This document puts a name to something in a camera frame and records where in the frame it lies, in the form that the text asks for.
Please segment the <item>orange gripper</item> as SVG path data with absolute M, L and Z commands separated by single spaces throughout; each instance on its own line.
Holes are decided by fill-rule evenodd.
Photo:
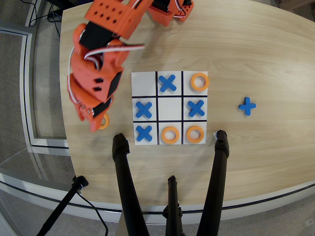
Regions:
M 91 132 L 106 126 L 106 112 L 112 105 L 114 93 L 120 83 L 124 71 L 123 63 L 123 52 L 71 54 L 69 95 L 80 120 L 89 121 Z

